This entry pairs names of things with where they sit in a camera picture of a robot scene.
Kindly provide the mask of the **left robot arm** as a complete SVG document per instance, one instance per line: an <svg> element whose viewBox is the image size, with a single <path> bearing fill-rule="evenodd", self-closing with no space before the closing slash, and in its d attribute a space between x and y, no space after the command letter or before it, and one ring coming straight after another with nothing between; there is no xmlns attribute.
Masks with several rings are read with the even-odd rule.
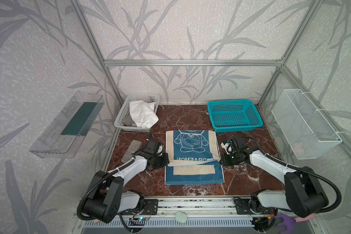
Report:
<svg viewBox="0 0 351 234"><path fill-rule="evenodd" d="M140 212L145 198L138 192L124 192L124 186L147 169L156 170L169 164L162 143L148 140L131 154L131 159L108 172L95 173L77 207L77 217L84 221L99 220L109 223L125 211Z"/></svg>

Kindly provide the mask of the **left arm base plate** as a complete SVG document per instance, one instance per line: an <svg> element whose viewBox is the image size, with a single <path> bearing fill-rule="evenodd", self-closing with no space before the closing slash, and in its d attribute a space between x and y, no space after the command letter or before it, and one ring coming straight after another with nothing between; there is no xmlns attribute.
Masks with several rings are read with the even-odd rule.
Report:
<svg viewBox="0 0 351 234"><path fill-rule="evenodd" d="M156 215L158 213L159 200L158 199L144 199L134 209L128 209L121 212L122 215Z"/></svg>

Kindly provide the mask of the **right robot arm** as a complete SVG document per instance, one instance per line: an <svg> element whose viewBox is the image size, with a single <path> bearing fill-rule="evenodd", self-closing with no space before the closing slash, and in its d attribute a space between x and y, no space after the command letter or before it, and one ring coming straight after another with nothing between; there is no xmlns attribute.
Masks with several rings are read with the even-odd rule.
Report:
<svg viewBox="0 0 351 234"><path fill-rule="evenodd" d="M327 213L339 207L342 194L330 180L310 167L297 167L265 153L256 141L247 146L246 137L235 137L221 143L225 150L220 159L223 166L250 164L278 179L283 191L261 190L251 195L248 206L255 214L266 208L292 212L306 218L314 213Z"/></svg>

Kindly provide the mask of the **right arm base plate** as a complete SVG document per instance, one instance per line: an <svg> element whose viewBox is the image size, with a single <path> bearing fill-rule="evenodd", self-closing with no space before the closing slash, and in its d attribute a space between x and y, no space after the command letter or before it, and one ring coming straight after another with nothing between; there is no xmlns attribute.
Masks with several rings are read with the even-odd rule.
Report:
<svg viewBox="0 0 351 234"><path fill-rule="evenodd" d="M247 215L264 215L270 216L276 213L276 208L263 207L259 200L255 197L251 198L240 198L235 197L233 199L237 214Z"/></svg>

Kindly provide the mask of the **blue beige Doraemon towel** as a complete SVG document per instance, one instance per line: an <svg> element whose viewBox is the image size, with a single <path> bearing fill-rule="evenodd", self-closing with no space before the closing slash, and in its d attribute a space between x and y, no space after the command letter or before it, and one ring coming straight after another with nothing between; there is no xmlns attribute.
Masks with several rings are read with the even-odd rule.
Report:
<svg viewBox="0 0 351 234"><path fill-rule="evenodd" d="M217 137L211 130L166 132L166 185L207 185L225 182Z"/></svg>

